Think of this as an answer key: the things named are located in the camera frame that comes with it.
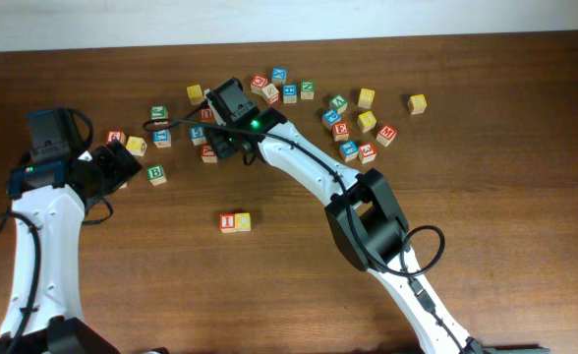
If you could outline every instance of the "green block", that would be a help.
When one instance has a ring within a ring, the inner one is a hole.
[[[330,104],[335,106],[335,108],[340,109],[344,107],[348,101],[341,96],[341,94],[337,94],[332,100],[330,100]]]
[[[151,166],[150,168],[147,169],[147,177],[149,177],[149,181],[163,176],[164,170],[160,165]]]
[[[165,119],[169,118],[166,106],[151,107],[151,119]]]
[[[302,92],[315,92],[316,83],[314,82],[302,82]]]

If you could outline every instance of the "alphabet block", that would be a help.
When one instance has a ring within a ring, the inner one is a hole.
[[[348,141],[342,144],[341,147],[339,147],[339,153],[341,154],[341,158],[343,158],[344,161],[348,162],[351,159],[357,157],[359,149],[357,148],[355,142]]]
[[[200,120],[202,121],[202,123],[207,123],[207,124],[214,124],[215,120],[214,120],[214,113],[212,113],[212,109],[211,108],[204,108],[203,110],[200,111]]]
[[[336,142],[347,141],[350,137],[350,128],[348,128],[348,123],[337,122],[332,125],[332,138]]]
[[[376,141],[387,147],[389,146],[389,143],[393,142],[394,138],[396,138],[396,133],[398,133],[398,131],[396,131],[395,128],[392,128],[389,125],[384,125],[378,131]]]
[[[237,225],[237,231],[243,232],[252,230],[252,223],[248,212],[236,213],[234,214],[234,218]]]
[[[123,144],[123,146],[125,146],[125,134],[123,133],[123,131],[109,131],[108,132],[108,139],[106,139],[105,143],[108,144],[110,142],[112,142],[113,140],[118,140],[119,143]]]
[[[153,106],[151,107],[151,119],[167,119],[169,118],[169,112],[167,112],[166,106]],[[169,124],[169,122],[155,123],[155,125]]]
[[[361,108],[370,109],[374,100],[375,92],[372,89],[361,88],[361,93],[359,93],[359,102],[357,105]]]
[[[341,94],[337,94],[330,100],[329,108],[334,109],[339,114],[343,113],[347,107],[348,101]]]
[[[278,89],[273,84],[269,84],[262,89],[262,98],[265,99],[267,104],[271,105],[278,100]]]
[[[285,85],[282,87],[282,102],[296,103],[298,101],[298,87],[295,85]]]
[[[202,160],[203,162],[217,163],[217,154],[214,153],[210,144],[202,145]]]
[[[285,85],[287,81],[287,69],[273,68],[271,71],[271,83],[275,86]]]
[[[409,102],[407,102],[407,108],[409,109],[409,113],[413,114],[420,114],[427,109],[427,100],[423,94],[416,94],[409,98]]]
[[[206,144],[206,135],[203,132],[203,127],[193,127],[189,129],[189,134],[194,146]]]
[[[366,133],[370,129],[376,126],[376,118],[371,111],[366,113],[362,113],[359,115],[359,119],[357,119],[357,124],[363,133]]]
[[[331,130],[332,125],[339,122],[341,116],[337,114],[333,109],[329,109],[326,113],[321,116],[321,124],[326,127],[326,129]]]
[[[254,75],[252,83],[250,84],[250,89],[253,93],[262,94],[262,88],[267,86],[267,78],[260,75]]]
[[[187,93],[189,94],[189,99],[191,100],[191,104],[193,105],[200,104],[204,100],[202,87],[199,85],[187,87]]]
[[[303,81],[301,83],[300,98],[313,99],[316,93],[316,83],[312,81]]]
[[[159,148],[170,148],[171,133],[166,129],[153,132],[153,143]]]
[[[147,150],[147,144],[143,138],[130,137],[125,148],[135,156],[145,156],[145,151]]]
[[[376,158],[376,148],[374,144],[367,143],[359,147],[359,159],[361,163],[367,163]]]
[[[223,233],[237,232],[234,214],[219,215],[219,230]]]
[[[167,182],[167,176],[165,176],[164,169],[162,169],[162,166],[160,165],[148,168],[147,177],[149,178],[149,182],[154,186]]]

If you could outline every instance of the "wooden table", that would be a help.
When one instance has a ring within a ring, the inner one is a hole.
[[[248,83],[288,68],[314,80],[316,99],[278,108],[326,153],[326,97],[376,90],[373,113],[398,136],[374,167],[412,227],[435,224],[446,252],[429,280],[451,314],[485,344],[541,343],[578,353],[578,32],[170,46],[0,54],[0,211],[5,182],[30,147],[26,114],[54,106],[149,141],[144,173],[111,197],[114,216],[82,229],[86,322],[122,352],[323,353],[413,345],[385,290],[333,244],[322,205],[282,171],[240,157],[204,164],[188,131],[158,150],[141,123],[152,105],[192,109],[186,87]],[[427,112],[405,100],[424,93]],[[251,95],[264,106],[262,98]],[[221,212],[246,210],[252,232],[221,234]],[[103,214],[95,210],[92,217]],[[414,241],[426,262],[432,237]],[[0,237],[0,324],[7,309],[14,227]]]

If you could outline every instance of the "white wall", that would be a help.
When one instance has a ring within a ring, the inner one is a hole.
[[[578,0],[0,0],[0,51],[578,30]]]

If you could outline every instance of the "blue block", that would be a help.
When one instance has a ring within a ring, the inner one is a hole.
[[[271,72],[271,78],[276,80],[287,79],[287,69],[285,68],[273,68]]]
[[[169,131],[168,130],[161,130],[157,132],[153,132],[153,140],[155,142],[168,142],[169,141]]]
[[[298,95],[298,87],[295,85],[285,85],[282,87],[282,95]]]
[[[346,156],[359,152],[357,145],[353,141],[348,141],[341,145],[341,150]]]
[[[204,137],[202,127],[193,127],[189,129],[189,134],[191,134],[191,139],[198,139]]]
[[[341,120],[341,115],[339,115],[339,113],[335,112],[334,110],[329,109],[326,113],[324,113],[322,118],[328,122],[328,124],[333,125]]]

